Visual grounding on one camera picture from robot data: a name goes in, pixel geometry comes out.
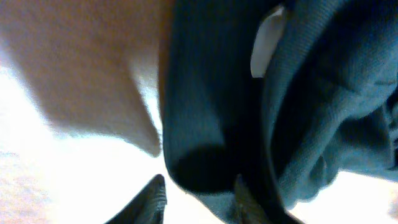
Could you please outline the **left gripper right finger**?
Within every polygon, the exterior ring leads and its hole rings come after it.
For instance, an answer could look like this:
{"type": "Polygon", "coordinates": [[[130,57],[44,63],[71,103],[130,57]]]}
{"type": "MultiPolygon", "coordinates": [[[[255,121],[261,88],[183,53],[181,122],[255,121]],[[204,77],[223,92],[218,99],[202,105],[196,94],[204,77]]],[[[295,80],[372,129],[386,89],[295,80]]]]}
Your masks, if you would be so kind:
{"type": "Polygon", "coordinates": [[[239,224],[303,224],[276,205],[265,211],[256,202],[241,175],[234,182],[234,199],[239,224]]]}

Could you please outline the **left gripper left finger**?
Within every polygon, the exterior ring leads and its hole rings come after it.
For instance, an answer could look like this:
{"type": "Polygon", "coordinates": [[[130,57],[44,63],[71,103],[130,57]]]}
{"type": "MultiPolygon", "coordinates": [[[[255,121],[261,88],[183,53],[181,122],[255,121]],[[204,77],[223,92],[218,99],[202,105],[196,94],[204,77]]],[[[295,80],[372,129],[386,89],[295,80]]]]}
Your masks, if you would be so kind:
{"type": "Polygon", "coordinates": [[[157,174],[106,224],[163,224],[166,204],[165,179],[157,174]]]}

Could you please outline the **black polo shirt white logo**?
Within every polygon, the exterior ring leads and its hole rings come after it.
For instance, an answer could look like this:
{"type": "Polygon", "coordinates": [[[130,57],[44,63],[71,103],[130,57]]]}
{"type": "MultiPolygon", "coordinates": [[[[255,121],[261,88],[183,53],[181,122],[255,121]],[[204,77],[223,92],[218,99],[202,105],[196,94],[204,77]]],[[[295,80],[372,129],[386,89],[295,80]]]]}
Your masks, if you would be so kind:
{"type": "Polygon", "coordinates": [[[236,223],[235,180],[276,223],[339,170],[397,180],[397,2],[284,1],[264,78],[257,27],[277,1],[178,0],[165,81],[171,178],[236,223]]]}

